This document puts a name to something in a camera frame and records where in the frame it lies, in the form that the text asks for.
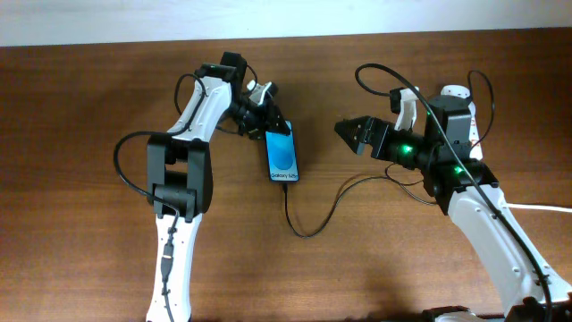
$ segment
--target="wire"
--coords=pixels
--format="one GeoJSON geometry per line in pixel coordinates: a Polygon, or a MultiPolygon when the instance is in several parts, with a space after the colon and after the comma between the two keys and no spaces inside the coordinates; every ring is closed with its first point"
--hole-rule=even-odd
{"type": "Polygon", "coordinates": [[[489,80],[488,77],[486,77],[486,75],[481,72],[481,71],[477,71],[477,70],[472,70],[467,74],[467,82],[468,82],[468,92],[469,92],[469,98],[471,99],[471,101],[473,100],[473,84],[471,83],[471,74],[473,72],[478,73],[479,75],[481,75],[484,78],[484,81],[486,81],[486,85],[489,87],[489,95],[491,96],[491,121],[489,121],[489,126],[486,128],[486,131],[484,132],[484,135],[481,137],[481,139],[479,139],[477,142],[475,142],[475,144],[473,144],[473,146],[471,147],[471,150],[476,147],[479,143],[484,141],[484,138],[486,138],[486,136],[489,134],[489,132],[491,131],[492,128],[492,122],[494,122],[494,111],[496,109],[496,106],[494,104],[494,92],[492,91],[492,84],[491,81],[489,80]]]}
{"type": "Polygon", "coordinates": [[[436,202],[425,201],[425,200],[419,198],[418,196],[414,195],[411,191],[409,191],[409,190],[406,188],[406,187],[408,187],[408,186],[413,186],[413,185],[419,184],[419,183],[423,182],[423,180],[419,180],[419,181],[413,182],[413,183],[402,183],[402,182],[399,182],[399,181],[393,179],[393,178],[390,176],[390,174],[389,174],[389,170],[390,170],[390,168],[391,168],[393,165],[396,165],[396,164],[395,164],[395,163],[392,163],[392,164],[390,164],[390,165],[387,165],[387,167],[385,168],[385,176],[387,176],[387,179],[388,179],[388,180],[390,180],[391,182],[397,183],[397,184],[401,187],[401,189],[403,189],[411,198],[413,198],[413,199],[415,199],[415,200],[421,202],[422,204],[427,205],[427,206],[435,206],[435,205],[437,205],[436,202]]]}
{"type": "Polygon", "coordinates": [[[390,168],[391,168],[392,166],[394,166],[394,165],[396,165],[396,163],[392,163],[392,164],[390,164],[390,165],[387,165],[387,167],[385,167],[385,176],[387,176],[391,181],[393,181],[393,182],[395,182],[395,183],[397,183],[397,184],[400,184],[400,185],[404,185],[404,186],[406,186],[406,187],[408,187],[408,186],[413,186],[413,185],[416,185],[416,184],[418,184],[418,183],[423,182],[423,179],[421,179],[421,180],[416,181],[416,182],[413,182],[413,183],[402,183],[402,182],[398,182],[397,180],[391,178],[391,176],[390,176],[390,174],[389,174],[389,171],[390,171],[390,168]]]}
{"type": "MultiPolygon", "coordinates": [[[[115,172],[119,175],[119,177],[123,180],[123,182],[125,182],[130,188],[132,188],[134,191],[138,192],[139,194],[142,194],[143,196],[146,196],[150,199],[152,199],[153,201],[157,201],[169,208],[171,208],[174,212],[175,212],[175,216],[174,219],[172,221],[171,227],[168,230],[169,233],[169,238],[167,243],[165,244],[165,248],[170,247],[172,250],[172,240],[173,240],[173,235],[176,232],[176,228],[175,226],[177,225],[177,221],[179,220],[179,217],[181,216],[181,212],[180,210],[173,205],[172,203],[168,202],[165,199],[159,198],[157,196],[155,196],[154,194],[145,191],[143,189],[141,189],[140,187],[138,187],[135,183],[133,183],[132,181],[130,181],[127,176],[125,176],[125,174],[123,173],[121,166],[119,164],[119,151],[123,145],[123,143],[125,143],[127,140],[138,137],[138,136],[147,136],[147,135],[158,135],[158,136],[164,136],[164,137],[173,137],[173,136],[177,136],[180,134],[183,134],[191,125],[193,119],[195,118],[195,115],[197,114],[198,108],[200,107],[200,105],[203,103],[203,100],[206,97],[206,90],[205,90],[205,84],[203,83],[203,81],[195,74],[191,74],[191,73],[185,73],[183,74],[178,80],[177,80],[177,84],[175,85],[175,107],[177,108],[177,111],[181,112],[181,110],[179,109],[179,104],[177,102],[177,98],[178,98],[178,94],[179,94],[179,88],[181,86],[182,81],[186,78],[186,77],[192,77],[194,78],[198,84],[201,87],[201,96],[198,99],[197,105],[195,106],[195,109],[193,110],[193,113],[191,114],[189,120],[184,124],[184,126],[178,130],[178,131],[174,131],[174,132],[159,132],[159,131],[135,131],[133,133],[127,134],[126,136],[124,136],[123,138],[121,138],[117,144],[115,145],[115,149],[114,149],[114,167],[115,167],[115,172]]],[[[169,319],[171,320],[171,322],[173,322],[172,319],[172,312],[171,312],[171,308],[169,306],[169,298],[168,298],[168,294],[169,291],[167,290],[167,282],[169,280],[169,273],[171,272],[171,266],[172,266],[172,256],[169,258],[169,263],[170,266],[168,267],[168,271],[163,272],[163,268],[162,268],[162,273],[163,273],[163,296],[164,296],[164,300],[165,300],[165,308],[167,309],[167,314],[169,315],[169,319]]]]}
{"type": "Polygon", "coordinates": [[[375,68],[375,64],[363,64],[361,66],[359,66],[356,69],[356,81],[357,84],[359,84],[359,86],[361,86],[362,89],[365,89],[366,91],[374,94],[374,95],[378,95],[378,96],[383,96],[383,97],[389,97],[389,93],[383,93],[374,89],[370,89],[362,80],[361,78],[359,78],[359,72],[361,72],[361,70],[365,69],[365,68],[370,68],[370,67],[374,67],[375,68]]]}
{"type": "Polygon", "coordinates": [[[409,89],[411,89],[411,91],[417,96],[419,101],[423,104],[423,106],[425,107],[425,109],[427,110],[429,115],[431,116],[431,119],[433,120],[433,122],[437,126],[437,129],[439,130],[439,133],[441,134],[442,141],[445,143],[445,146],[447,146],[447,149],[452,154],[453,158],[455,159],[455,162],[461,168],[463,174],[471,182],[471,184],[475,187],[476,191],[481,196],[481,198],[483,199],[483,201],[487,205],[487,207],[493,212],[494,216],[496,218],[498,218],[500,220],[500,222],[505,226],[505,228],[509,231],[509,233],[515,239],[515,241],[520,246],[522,251],[526,254],[528,259],[530,260],[530,263],[532,264],[534,270],[536,271],[536,274],[538,275],[538,280],[540,282],[541,287],[543,288],[544,299],[546,301],[546,314],[544,316],[544,322],[551,322],[551,315],[552,315],[551,293],[550,293],[550,290],[548,288],[548,283],[546,282],[546,276],[544,275],[540,265],[536,261],[536,258],[534,257],[533,253],[526,246],[525,242],[522,240],[522,238],[520,238],[520,235],[518,235],[518,233],[515,231],[515,229],[512,227],[512,225],[510,225],[510,223],[507,221],[507,218],[502,214],[502,212],[500,212],[492,204],[489,197],[484,193],[483,189],[475,181],[475,178],[473,178],[473,175],[467,170],[465,165],[463,165],[463,162],[458,158],[457,153],[455,153],[455,150],[453,149],[449,140],[447,139],[447,136],[445,135],[445,131],[443,130],[443,128],[439,124],[439,120],[437,119],[437,116],[433,112],[433,109],[429,105],[429,102],[427,101],[427,99],[425,99],[425,97],[423,95],[421,95],[421,93],[415,88],[415,86],[413,86],[413,84],[411,84],[409,82],[409,80],[406,80],[403,76],[401,76],[398,72],[395,72],[393,69],[391,69],[387,66],[384,66],[382,64],[370,63],[370,64],[363,64],[363,65],[359,66],[356,71],[359,71],[359,70],[366,68],[366,67],[373,67],[373,68],[376,68],[376,69],[379,69],[381,71],[389,73],[395,79],[399,80],[401,83],[403,83],[409,89]]]}
{"type": "MultiPolygon", "coordinates": [[[[246,92],[243,92],[243,93],[242,93],[243,95],[249,95],[249,94],[251,94],[251,93],[254,91],[254,89],[256,88],[256,84],[258,83],[258,75],[257,75],[257,73],[254,71],[254,69],[253,69],[249,64],[247,64],[247,68],[249,68],[250,71],[252,72],[252,74],[254,75],[255,87],[254,87],[253,89],[251,89],[251,90],[247,90],[246,92]]],[[[180,84],[179,82],[177,82],[177,86],[175,87],[175,93],[174,93],[174,103],[175,103],[175,109],[177,110],[177,113],[179,113],[179,115],[182,115],[182,111],[181,111],[181,108],[179,107],[179,99],[178,99],[178,97],[179,97],[179,86],[180,86],[180,85],[181,85],[181,84],[180,84]]],[[[239,134],[238,131],[226,130],[226,129],[224,129],[222,126],[219,125],[219,124],[222,123],[224,120],[226,120],[226,117],[223,118],[223,119],[221,119],[221,120],[219,121],[219,123],[215,126],[215,129],[217,129],[218,131],[221,131],[221,132],[223,132],[223,133],[236,134],[236,135],[238,135],[238,134],[239,134]]]]}
{"type": "Polygon", "coordinates": [[[514,209],[530,209],[530,210],[546,210],[546,211],[558,211],[572,214],[572,208],[556,207],[556,206],[544,206],[544,205],[524,205],[524,204],[511,204],[507,203],[509,208],[514,209]]]}
{"type": "MultiPolygon", "coordinates": [[[[387,170],[395,164],[391,164],[388,165],[385,168],[385,174],[387,174],[387,170]]],[[[397,183],[401,189],[403,189],[409,196],[411,196],[413,199],[421,202],[424,205],[427,206],[435,206],[436,203],[434,202],[429,202],[429,201],[425,201],[423,199],[420,199],[418,196],[416,196],[415,194],[413,194],[411,191],[409,191],[409,189],[407,188],[407,186],[412,186],[415,184],[418,184],[422,181],[418,181],[418,182],[413,182],[413,183],[401,183],[393,178],[391,178],[389,175],[383,176],[383,175],[376,175],[376,176],[370,176],[367,177],[365,179],[361,179],[358,180],[357,182],[352,183],[348,188],[344,189],[339,195],[338,197],[336,197],[336,200],[333,202],[332,205],[332,209],[330,209],[330,212],[328,213],[328,216],[325,218],[325,220],[322,222],[322,224],[320,225],[320,227],[318,229],[316,229],[313,233],[311,233],[310,235],[304,235],[299,233],[296,228],[294,228],[294,226],[292,225],[292,222],[290,221],[290,216],[288,215],[288,185],[286,183],[284,183],[282,185],[282,190],[284,191],[284,212],[286,213],[286,221],[288,222],[288,226],[290,227],[290,229],[292,230],[292,232],[298,236],[299,238],[303,238],[303,239],[309,239],[312,237],[317,236],[319,233],[321,233],[324,228],[328,225],[328,223],[330,222],[330,219],[332,219],[333,213],[335,212],[336,208],[338,207],[338,205],[340,204],[341,199],[343,199],[344,195],[346,193],[348,193],[351,189],[353,189],[354,187],[358,186],[361,183],[364,182],[368,182],[371,180],[376,180],[376,179],[384,179],[384,180],[389,180],[391,182],[395,182],[397,183]]]]}

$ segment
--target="white robotic arm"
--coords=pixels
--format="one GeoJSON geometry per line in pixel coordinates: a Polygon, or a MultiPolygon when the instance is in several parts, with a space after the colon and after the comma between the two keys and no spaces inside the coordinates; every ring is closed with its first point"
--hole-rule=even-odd
{"type": "MultiPolygon", "coordinates": [[[[572,286],[528,239],[510,213],[497,179],[481,162],[483,152],[476,144],[479,137],[475,103],[469,90],[449,85],[440,96],[427,100],[401,75],[383,65],[364,64],[357,70],[367,66],[391,74],[408,87],[386,95],[391,111],[399,113],[397,122],[362,116],[338,122],[334,130],[357,154],[368,144],[372,146],[373,158],[421,170],[427,193],[435,196],[442,212],[461,229],[483,262],[508,320],[537,321],[538,317],[549,318],[549,312],[557,317],[555,320],[561,319],[565,315],[562,312],[572,308],[572,286]],[[427,110],[424,135],[411,131],[416,120],[416,98],[427,110]]],[[[478,319],[461,307],[427,311],[431,311],[431,321],[478,319]]]]}
{"type": "Polygon", "coordinates": [[[189,282],[194,243],[213,191],[208,147],[222,116],[231,116],[239,126],[238,134],[247,133],[251,139],[261,138],[265,131],[290,133],[273,103],[277,91],[274,84],[268,82],[263,86],[253,80],[247,93],[240,92],[246,68],[246,61],[234,53],[224,53],[220,65],[203,64],[195,72],[198,79],[187,107],[168,131],[178,134],[151,135],[147,144],[148,192],[176,205],[183,214],[181,220],[173,222],[176,216],[170,208],[150,200],[157,215],[158,244],[148,322],[190,321],[189,282]],[[176,161],[187,163],[186,174],[166,170],[166,164],[176,161]],[[173,223],[175,230],[170,233],[173,223]]]}
{"type": "MultiPolygon", "coordinates": [[[[484,193],[500,209],[510,225],[524,241],[527,248],[547,276],[552,302],[568,301],[572,286],[563,280],[548,264],[522,230],[507,207],[501,188],[482,185],[484,193]]],[[[534,298],[545,304],[543,289],[530,260],[507,228],[495,218],[475,187],[453,192],[449,204],[449,217],[469,239],[487,273],[492,279],[502,301],[503,312],[508,316],[513,307],[523,305],[523,300],[534,298]]]]}

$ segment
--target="wood grain surface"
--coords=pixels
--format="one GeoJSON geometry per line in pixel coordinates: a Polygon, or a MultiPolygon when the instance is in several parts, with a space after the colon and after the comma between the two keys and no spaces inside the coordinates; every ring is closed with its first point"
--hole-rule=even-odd
{"type": "MultiPolygon", "coordinates": [[[[177,78],[218,62],[225,50],[242,53],[262,82],[280,88],[276,101],[294,127],[301,176],[290,188],[290,208],[306,233],[351,176],[387,165],[367,152],[356,156],[333,131],[344,117],[395,119],[387,99],[354,80],[355,68],[367,62],[394,68],[427,96],[467,84],[470,69],[486,72],[498,112],[485,161],[507,200],[570,206],[572,30],[2,48],[0,320],[144,320],[154,281],[154,216],[115,174],[114,144],[131,131],[168,129],[178,117],[177,78]]],[[[364,80],[380,90],[399,86],[379,72],[364,72],[364,80]]],[[[192,91],[190,82],[185,87],[181,102],[192,91]]],[[[490,112],[481,80],[475,96],[484,131],[490,112]]],[[[130,141],[121,155],[139,184],[145,143],[130,141]]],[[[394,184],[359,186],[319,237],[294,237],[264,151],[263,142],[213,137],[213,203],[198,231],[191,277],[195,320],[395,318],[447,305],[501,312],[460,230],[394,184]]],[[[404,182],[420,176],[393,173],[404,182]]],[[[414,191],[428,198],[422,187],[414,191]]],[[[572,216],[513,213],[572,280],[572,216]]]]}

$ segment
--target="phone screen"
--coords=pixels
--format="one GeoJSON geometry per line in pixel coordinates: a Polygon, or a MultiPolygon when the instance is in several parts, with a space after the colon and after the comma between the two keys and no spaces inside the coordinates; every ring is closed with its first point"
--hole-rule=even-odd
{"type": "Polygon", "coordinates": [[[294,148],[292,124],[286,121],[290,135],[266,133],[266,154],[270,180],[273,182],[296,182],[299,179],[294,148]]]}

